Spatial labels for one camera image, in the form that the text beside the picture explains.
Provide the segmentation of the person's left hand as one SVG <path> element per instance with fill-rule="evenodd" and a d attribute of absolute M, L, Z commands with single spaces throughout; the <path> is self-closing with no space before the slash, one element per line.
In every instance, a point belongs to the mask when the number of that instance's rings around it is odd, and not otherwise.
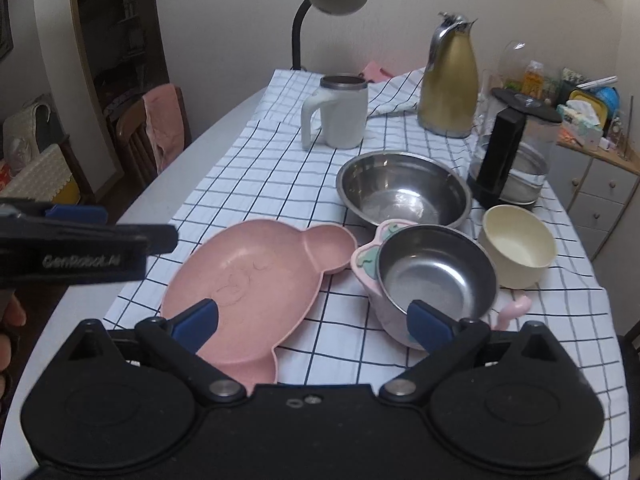
<path fill-rule="evenodd" d="M 20 329 L 26 313 L 13 290 L 1 292 L 1 417 L 6 416 L 17 377 L 21 373 Z"/>

